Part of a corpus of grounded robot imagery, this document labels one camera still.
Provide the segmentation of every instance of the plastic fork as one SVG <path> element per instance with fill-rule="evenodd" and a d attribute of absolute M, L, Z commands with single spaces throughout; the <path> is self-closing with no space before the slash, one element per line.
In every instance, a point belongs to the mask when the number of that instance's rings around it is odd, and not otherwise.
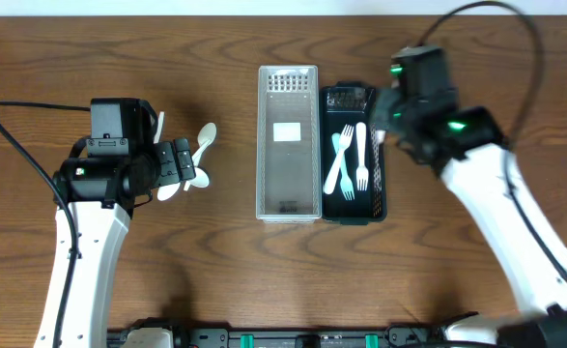
<path fill-rule="evenodd" d="M 369 169 L 364 166 L 364 145 L 367 140 L 367 126 L 362 122 L 356 124 L 356 142 L 358 143 L 358 168 L 356 169 L 356 189 L 367 190 Z"/>
<path fill-rule="evenodd" d="M 337 156 L 334 158 L 334 162 L 330 167 L 330 171 L 328 172 L 328 176 L 326 177 L 326 182 L 324 183 L 325 194 L 331 194 L 334 191 L 334 187 L 337 185 L 341 160 L 343 159 L 343 155 L 345 155 L 345 151 L 348 150 L 350 144 L 352 144 L 353 136 L 354 127 L 345 125 L 343 131 L 341 131 L 341 136 L 339 137 L 339 151 L 337 152 Z"/>
<path fill-rule="evenodd" d="M 339 138 L 341 134 L 335 133 L 332 135 L 332 146 L 334 146 L 334 152 L 339 152 Z M 345 200 L 354 200 L 354 184 L 350 175 L 348 174 L 348 166 L 345 164 L 345 157 L 341 159 L 341 181 L 339 182 L 339 187 L 343 193 Z"/>

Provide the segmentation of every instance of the white label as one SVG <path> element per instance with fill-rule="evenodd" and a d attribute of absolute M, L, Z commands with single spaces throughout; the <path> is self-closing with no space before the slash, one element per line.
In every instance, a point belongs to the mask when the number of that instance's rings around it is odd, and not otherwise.
<path fill-rule="evenodd" d="M 272 125 L 274 141 L 300 141 L 300 122 Z"/>

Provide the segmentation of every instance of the wooden table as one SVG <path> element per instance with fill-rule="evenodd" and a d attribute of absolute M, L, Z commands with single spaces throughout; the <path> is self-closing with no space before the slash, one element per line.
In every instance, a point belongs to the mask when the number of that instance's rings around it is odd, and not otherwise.
<path fill-rule="evenodd" d="M 428 168 L 390 147 L 388 218 L 364 227 L 255 219 L 257 71 L 315 64 L 322 86 L 389 83 L 389 56 L 432 17 L 0 18 L 0 100 L 88 105 L 137 97 L 167 118 L 164 138 L 196 147 L 212 186 L 139 208 L 120 256 L 109 317 L 233 327 L 378 327 L 467 310 L 516 313 L 508 283 L 466 210 Z M 539 17 L 548 69 L 520 148 L 539 204 L 567 244 L 567 17 Z M 513 17 L 459 17 L 447 48 L 464 105 L 507 129 L 529 75 Z M 0 118 L 53 172 L 90 131 L 84 113 L 3 108 Z M 55 244 L 52 194 L 0 135 L 0 346 L 30 346 Z"/>

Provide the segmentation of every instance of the green light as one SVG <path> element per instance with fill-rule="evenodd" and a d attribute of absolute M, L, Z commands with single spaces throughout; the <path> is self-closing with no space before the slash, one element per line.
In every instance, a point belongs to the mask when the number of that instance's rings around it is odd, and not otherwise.
<path fill-rule="evenodd" d="M 467 126 L 468 125 L 463 124 L 461 122 L 449 122 L 448 123 L 448 127 L 451 128 L 454 131 L 461 131 L 462 129 L 464 129 Z"/>

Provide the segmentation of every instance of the white wall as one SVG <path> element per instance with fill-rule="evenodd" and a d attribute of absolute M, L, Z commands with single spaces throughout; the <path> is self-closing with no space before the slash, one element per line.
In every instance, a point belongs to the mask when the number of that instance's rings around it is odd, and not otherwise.
<path fill-rule="evenodd" d="M 472 0 L 0 0 L 0 15 L 440 15 Z M 531 15 L 567 15 L 567 0 L 511 0 Z M 506 14 L 483 8 L 470 14 Z"/>

